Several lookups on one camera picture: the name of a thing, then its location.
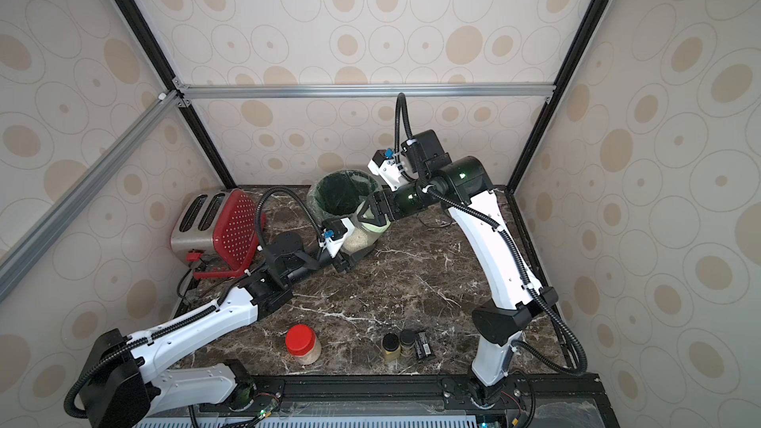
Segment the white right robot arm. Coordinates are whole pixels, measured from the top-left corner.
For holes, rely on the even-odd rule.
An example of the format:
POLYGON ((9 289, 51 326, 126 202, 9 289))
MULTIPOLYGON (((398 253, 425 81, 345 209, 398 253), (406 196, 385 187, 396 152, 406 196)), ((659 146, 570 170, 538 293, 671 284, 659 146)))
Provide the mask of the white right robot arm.
POLYGON ((414 133, 404 94, 396 97, 394 105, 394 144, 376 152, 369 168, 388 187, 367 197, 358 208, 354 215, 357 229, 386 229, 392 222, 438 204, 471 244, 491 291, 491 299, 473 313, 480 340, 471 370, 482 386, 495 386, 503 379, 517 349, 557 373, 586 374, 584 348, 553 309, 555 289, 542 285, 523 259, 485 167, 472 156, 452 160, 432 130, 414 133), (571 368, 552 362, 521 339, 522 331, 541 313, 570 343, 575 357, 571 368))

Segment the light green jar lid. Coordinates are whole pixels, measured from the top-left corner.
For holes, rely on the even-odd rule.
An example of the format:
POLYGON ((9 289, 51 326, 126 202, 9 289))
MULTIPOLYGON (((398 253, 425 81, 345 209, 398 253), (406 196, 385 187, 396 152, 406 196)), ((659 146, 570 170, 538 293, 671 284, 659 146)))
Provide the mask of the light green jar lid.
POLYGON ((363 202, 355 212, 359 226, 367 232, 382 234, 390 227, 386 213, 370 200, 363 202))

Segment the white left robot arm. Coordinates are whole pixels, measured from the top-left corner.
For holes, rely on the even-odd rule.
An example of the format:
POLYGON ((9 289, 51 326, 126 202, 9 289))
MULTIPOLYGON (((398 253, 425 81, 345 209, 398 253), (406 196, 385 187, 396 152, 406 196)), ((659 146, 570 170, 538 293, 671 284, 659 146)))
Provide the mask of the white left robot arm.
POLYGON ((65 413, 93 427, 134 427, 151 414, 179 407, 221 404, 246 410, 260 396, 276 406, 275 393, 259 390, 238 360, 200 369, 177 370, 174 364, 270 316, 293 298, 297 283, 341 265, 340 252, 358 235, 358 219, 368 213, 370 202, 364 198, 350 216, 326 220, 311 251, 297 233, 277 235, 263 247, 265 259, 257 269, 247 269, 206 305, 129 336, 117 329, 99 336, 65 396, 65 413))

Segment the clear oatmeal jar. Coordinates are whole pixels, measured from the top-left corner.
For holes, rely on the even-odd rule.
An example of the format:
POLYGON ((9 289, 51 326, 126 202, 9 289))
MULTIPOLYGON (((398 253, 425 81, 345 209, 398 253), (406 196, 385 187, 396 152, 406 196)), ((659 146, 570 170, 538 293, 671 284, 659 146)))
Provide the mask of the clear oatmeal jar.
POLYGON ((352 234, 344 241, 341 250, 347 254, 354 254, 374 247, 386 230, 388 226, 378 227, 358 222, 352 234))

